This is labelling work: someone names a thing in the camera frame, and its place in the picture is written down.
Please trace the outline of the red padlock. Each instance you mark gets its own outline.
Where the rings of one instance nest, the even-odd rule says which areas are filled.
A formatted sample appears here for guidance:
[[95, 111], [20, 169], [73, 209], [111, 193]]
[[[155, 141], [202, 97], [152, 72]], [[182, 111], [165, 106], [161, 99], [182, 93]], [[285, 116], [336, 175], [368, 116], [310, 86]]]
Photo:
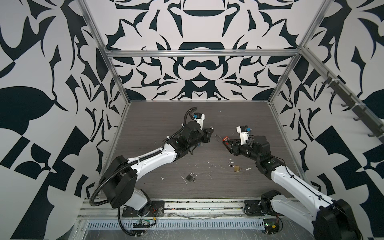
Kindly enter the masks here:
[[222, 143], [223, 145], [229, 145], [229, 137], [220, 137], [219, 135], [215, 135], [215, 140], [218, 141], [219, 143]]

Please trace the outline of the black padlock with keys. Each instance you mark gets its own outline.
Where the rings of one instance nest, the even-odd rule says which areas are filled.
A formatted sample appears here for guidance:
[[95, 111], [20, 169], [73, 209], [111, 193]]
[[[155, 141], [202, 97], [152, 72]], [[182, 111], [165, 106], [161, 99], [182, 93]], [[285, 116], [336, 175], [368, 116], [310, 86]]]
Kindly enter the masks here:
[[190, 173], [187, 176], [182, 176], [180, 174], [180, 176], [182, 177], [186, 185], [188, 185], [189, 183], [195, 183], [197, 181], [197, 175], [195, 173]]

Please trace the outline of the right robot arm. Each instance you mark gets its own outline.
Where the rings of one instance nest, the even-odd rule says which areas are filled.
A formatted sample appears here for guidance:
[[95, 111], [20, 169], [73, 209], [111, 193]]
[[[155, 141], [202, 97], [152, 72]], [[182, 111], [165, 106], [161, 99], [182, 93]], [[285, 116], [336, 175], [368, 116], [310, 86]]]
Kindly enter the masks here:
[[223, 139], [222, 143], [234, 156], [255, 161], [261, 174], [298, 200], [294, 203], [282, 194], [269, 192], [269, 203], [275, 213], [305, 228], [316, 240], [363, 239], [351, 206], [342, 199], [334, 200], [322, 194], [295, 175], [283, 159], [272, 155], [266, 137]]

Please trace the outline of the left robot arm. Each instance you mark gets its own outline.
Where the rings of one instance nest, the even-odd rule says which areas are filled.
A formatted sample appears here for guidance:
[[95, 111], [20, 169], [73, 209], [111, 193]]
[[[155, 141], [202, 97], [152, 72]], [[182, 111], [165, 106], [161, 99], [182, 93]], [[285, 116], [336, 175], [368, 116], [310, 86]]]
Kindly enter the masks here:
[[204, 127], [205, 115], [197, 108], [189, 109], [181, 128], [162, 141], [162, 145], [146, 154], [134, 158], [116, 157], [99, 181], [89, 198], [92, 207], [110, 204], [113, 209], [130, 207], [140, 216], [147, 214], [151, 200], [136, 188], [137, 181], [151, 171], [192, 154], [201, 143], [209, 143], [213, 127]]

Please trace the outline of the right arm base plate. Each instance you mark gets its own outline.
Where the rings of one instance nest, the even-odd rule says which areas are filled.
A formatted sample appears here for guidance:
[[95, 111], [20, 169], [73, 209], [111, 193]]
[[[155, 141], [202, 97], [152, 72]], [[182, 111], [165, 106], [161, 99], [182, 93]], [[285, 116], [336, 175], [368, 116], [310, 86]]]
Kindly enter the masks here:
[[255, 216], [275, 216], [279, 217], [281, 214], [275, 212], [272, 208], [270, 201], [266, 199], [261, 200], [245, 200], [244, 213], [249, 217]]

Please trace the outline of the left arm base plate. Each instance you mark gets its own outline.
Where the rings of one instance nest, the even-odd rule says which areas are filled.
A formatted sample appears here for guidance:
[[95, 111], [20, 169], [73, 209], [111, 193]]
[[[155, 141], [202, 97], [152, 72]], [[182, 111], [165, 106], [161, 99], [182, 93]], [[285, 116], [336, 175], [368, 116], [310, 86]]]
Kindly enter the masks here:
[[163, 213], [165, 201], [150, 201], [141, 210], [135, 210], [132, 207], [124, 207], [123, 218], [151, 217], [155, 213]]

